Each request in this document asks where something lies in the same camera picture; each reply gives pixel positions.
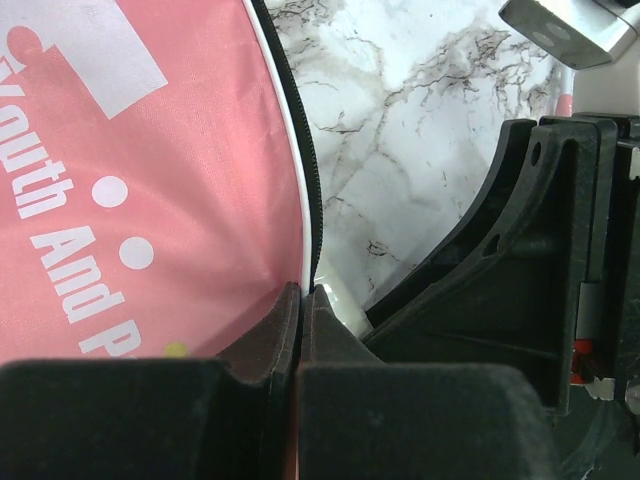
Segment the pink racket bag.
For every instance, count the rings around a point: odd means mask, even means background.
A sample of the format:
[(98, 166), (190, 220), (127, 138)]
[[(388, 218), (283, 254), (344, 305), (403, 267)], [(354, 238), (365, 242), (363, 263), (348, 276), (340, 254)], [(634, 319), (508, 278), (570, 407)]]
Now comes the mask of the pink racket bag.
[(319, 259), (261, 1), (1, 5), (1, 359), (214, 355)]

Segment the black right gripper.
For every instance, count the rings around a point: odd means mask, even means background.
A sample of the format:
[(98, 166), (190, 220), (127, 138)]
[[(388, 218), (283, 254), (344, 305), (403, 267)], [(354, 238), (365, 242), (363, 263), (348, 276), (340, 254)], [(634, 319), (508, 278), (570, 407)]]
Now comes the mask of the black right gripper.
[(636, 119), (505, 122), (463, 218), (369, 309), (366, 346), (514, 367), (564, 414), (575, 338), (569, 476), (638, 478), (638, 166)]

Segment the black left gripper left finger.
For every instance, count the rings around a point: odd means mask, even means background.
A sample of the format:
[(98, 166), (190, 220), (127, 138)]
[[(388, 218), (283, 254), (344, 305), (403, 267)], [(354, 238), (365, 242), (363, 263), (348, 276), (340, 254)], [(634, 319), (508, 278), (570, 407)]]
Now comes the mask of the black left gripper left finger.
[(301, 293), (206, 359), (1, 369), (5, 479), (278, 479)]

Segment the pink badminton racket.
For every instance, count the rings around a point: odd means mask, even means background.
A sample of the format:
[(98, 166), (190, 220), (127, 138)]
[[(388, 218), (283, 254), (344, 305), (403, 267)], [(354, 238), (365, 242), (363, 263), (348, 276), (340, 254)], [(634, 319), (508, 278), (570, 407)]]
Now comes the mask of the pink badminton racket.
[(321, 285), (335, 316), (351, 334), (363, 338), (373, 330), (364, 310), (342, 282), (323, 281)]

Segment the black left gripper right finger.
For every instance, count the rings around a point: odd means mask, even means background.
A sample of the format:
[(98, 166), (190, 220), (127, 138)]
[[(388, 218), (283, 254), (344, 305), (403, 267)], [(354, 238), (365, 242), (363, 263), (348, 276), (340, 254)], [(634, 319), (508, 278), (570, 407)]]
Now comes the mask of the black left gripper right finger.
[(387, 364), (306, 298), (296, 374), (302, 479), (556, 479), (538, 396), (493, 364)]

